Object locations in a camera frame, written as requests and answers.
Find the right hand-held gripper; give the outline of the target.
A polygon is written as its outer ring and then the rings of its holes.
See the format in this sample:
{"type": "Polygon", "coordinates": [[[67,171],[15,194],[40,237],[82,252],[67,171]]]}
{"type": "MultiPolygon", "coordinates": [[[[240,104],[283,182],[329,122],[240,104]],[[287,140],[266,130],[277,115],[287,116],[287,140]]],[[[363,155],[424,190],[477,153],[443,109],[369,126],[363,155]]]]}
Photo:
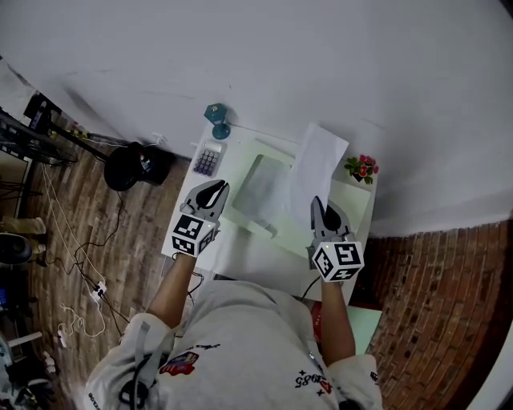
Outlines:
{"type": "Polygon", "coordinates": [[[331,200],[324,209],[318,196],[311,202],[310,214],[314,237],[307,247],[309,269],[317,271],[325,283],[352,279],[364,267],[364,254],[347,214],[331,200]],[[328,230],[337,235],[325,236],[328,230]]]}

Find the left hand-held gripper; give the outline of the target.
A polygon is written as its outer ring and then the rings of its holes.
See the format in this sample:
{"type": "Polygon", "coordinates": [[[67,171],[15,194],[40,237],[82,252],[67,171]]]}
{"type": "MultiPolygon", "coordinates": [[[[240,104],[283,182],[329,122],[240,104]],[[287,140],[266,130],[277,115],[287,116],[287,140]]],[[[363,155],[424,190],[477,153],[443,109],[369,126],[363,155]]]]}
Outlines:
{"type": "Polygon", "coordinates": [[[223,179],[211,179],[189,191],[185,205],[172,222],[175,251],[198,257],[214,241],[229,191],[223,179]]]}

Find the light green desk mat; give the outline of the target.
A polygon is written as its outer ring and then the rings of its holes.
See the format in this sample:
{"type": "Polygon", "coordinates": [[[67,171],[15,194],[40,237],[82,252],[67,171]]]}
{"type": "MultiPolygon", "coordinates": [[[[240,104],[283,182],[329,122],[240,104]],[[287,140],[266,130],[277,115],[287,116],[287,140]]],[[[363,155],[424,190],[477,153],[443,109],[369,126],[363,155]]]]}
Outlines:
{"type": "MultiPolygon", "coordinates": [[[[303,229],[285,209],[285,194],[295,161],[275,148],[254,140],[243,149],[243,164],[236,171],[236,186],[228,199],[230,221],[301,257],[313,240],[311,224],[303,229]]],[[[329,197],[346,214],[350,229],[358,230],[362,221],[360,207],[366,207],[370,193],[332,177],[329,197]]]]}

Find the white A4 paper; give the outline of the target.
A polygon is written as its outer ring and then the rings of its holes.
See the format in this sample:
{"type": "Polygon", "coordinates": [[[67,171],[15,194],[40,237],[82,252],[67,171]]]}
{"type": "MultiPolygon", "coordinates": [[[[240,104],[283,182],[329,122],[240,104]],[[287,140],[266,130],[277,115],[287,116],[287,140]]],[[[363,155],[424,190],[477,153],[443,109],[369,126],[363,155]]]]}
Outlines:
{"type": "Polygon", "coordinates": [[[315,123],[310,123],[290,171],[285,209],[303,229],[311,224],[310,206],[315,197],[327,204],[331,179],[349,143],[315,123]]]}

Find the person's right forearm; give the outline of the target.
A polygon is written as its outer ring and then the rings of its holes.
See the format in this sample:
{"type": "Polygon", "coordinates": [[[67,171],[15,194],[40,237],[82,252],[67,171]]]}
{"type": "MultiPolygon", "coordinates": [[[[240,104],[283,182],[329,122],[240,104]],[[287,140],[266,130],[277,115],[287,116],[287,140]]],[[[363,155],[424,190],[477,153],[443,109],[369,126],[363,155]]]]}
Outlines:
{"type": "Polygon", "coordinates": [[[327,366],[356,355],[353,330],[338,283],[321,284],[321,350],[327,366]]]}

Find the person's left forearm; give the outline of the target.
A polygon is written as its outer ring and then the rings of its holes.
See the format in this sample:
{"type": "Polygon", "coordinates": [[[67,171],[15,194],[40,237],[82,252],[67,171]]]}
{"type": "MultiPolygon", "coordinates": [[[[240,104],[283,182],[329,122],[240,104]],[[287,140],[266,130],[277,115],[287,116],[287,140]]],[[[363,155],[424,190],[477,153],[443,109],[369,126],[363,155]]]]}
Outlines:
{"type": "Polygon", "coordinates": [[[169,272],[160,284],[147,312],[170,328],[177,327],[184,312],[188,286],[196,265],[196,258],[178,253],[169,272]]]}

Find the grey calculator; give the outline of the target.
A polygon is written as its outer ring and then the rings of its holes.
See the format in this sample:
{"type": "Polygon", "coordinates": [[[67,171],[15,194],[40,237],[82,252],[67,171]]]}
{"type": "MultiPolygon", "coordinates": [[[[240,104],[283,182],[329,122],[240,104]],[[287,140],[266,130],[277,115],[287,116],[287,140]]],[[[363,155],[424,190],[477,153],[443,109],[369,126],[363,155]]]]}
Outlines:
{"type": "Polygon", "coordinates": [[[201,143],[198,154],[192,163],[192,172],[205,178],[213,178],[224,156],[226,145],[216,140],[201,143]]]}

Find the black storage bin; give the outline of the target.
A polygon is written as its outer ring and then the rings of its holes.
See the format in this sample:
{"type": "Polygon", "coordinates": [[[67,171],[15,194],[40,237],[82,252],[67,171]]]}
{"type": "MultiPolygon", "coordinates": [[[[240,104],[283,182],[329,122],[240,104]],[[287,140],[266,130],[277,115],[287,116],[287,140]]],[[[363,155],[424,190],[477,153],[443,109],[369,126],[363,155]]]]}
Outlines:
{"type": "Polygon", "coordinates": [[[140,172],[139,181],[152,185],[162,185],[171,170],[176,156],[168,151],[155,147],[145,147],[139,153],[140,172]]]}

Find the potted plant pink flowers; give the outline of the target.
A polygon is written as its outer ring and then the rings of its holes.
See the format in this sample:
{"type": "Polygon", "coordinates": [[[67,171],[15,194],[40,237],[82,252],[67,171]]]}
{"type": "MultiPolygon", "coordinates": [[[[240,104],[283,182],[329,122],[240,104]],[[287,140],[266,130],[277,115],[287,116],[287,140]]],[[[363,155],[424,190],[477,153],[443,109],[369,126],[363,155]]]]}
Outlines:
{"type": "Polygon", "coordinates": [[[374,177],[379,172],[379,167],[374,158],[368,155],[359,155],[345,159],[344,168],[351,177],[365,185],[373,185],[374,177]]]}

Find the white table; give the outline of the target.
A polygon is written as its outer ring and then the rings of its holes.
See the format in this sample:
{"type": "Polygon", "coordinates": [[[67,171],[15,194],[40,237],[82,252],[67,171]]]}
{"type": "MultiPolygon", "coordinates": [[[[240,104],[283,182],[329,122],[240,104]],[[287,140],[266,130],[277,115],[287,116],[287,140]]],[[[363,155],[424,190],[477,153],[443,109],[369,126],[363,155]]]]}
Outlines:
{"type": "MultiPolygon", "coordinates": [[[[214,179],[224,179],[230,184],[230,195],[235,191],[236,171],[244,162],[243,149],[249,147],[249,144],[254,140],[290,156],[295,156],[300,148],[300,143],[296,141],[281,139],[273,135],[238,126],[231,126],[231,129],[230,136],[222,141],[225,145],[224,155],[214,177],[214,179]]],[[[204,142],[208,140],[213,140],[212,126],[210,125],[204,127],[196,145],[193,160],[196,160],[204,142]]],[[[162,253],[170,257],[175,253],[172,247],[172,231],[175,226],[174,219],[179,218],[181,203],[184,202],[191,189],[209,181],[204,176],[192,171],[193,160],[188,168],[172,212],[171,221],[162,247],[162,253]]],[[[370,193],[366,207],[360,207],[360,210],[365,211],[365,213],[362,214],[362,221],[358,230],[355,231],[356,240],[362,243],[362,248],[365,250],[370,233],[378,179],[374,180],[373,186],[365,185],[363,182],[358,183],[345,173],[343,166],[341,167],[341,171],[337,169],[336,173],[333,173],[333,177],[336,180],[370,193]]],[[[301,297],[307,287],[319,277],[317,271],[309,270],[306,258],[287,251],[279,245],[274,246],[270,241],[263,239],[261,236],[253,234],[227,220],[229,200],[227,200],[220,218],[220,234],[200,254],[196,262],[196,271],[204,275],[205,278],[207,273],[212,273],[232,279],[254,282],[264,287],[281,290],[290,295],[301,297]]]]}

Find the small teal desk lamp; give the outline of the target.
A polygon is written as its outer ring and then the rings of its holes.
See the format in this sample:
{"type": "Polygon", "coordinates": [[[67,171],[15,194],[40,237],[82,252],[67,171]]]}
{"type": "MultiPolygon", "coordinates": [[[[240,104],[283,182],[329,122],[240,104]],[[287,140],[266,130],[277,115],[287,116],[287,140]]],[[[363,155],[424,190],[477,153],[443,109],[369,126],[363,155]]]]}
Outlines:
{"type": "Polygon", "coordinates": [[[226,139],[230,133],[230,126],[226,123],[228,108],[222,103],[208,105],[204,117],[212,124],[212,137],[217,140],[226,139]]]}

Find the person's grey printed shirt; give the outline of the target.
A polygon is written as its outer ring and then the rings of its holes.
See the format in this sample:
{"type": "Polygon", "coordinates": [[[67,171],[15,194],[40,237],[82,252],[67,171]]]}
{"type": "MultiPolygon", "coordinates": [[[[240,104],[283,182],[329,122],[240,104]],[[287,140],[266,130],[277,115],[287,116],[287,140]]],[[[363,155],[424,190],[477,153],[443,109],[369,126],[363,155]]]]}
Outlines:
{"type": "Polygon", "coordinates": [[[181,328],[128,324],[87,381],[86,410],[382,410],[375,359],[329,364],[308,308],[241,281],[204,285],[181,328]]]}

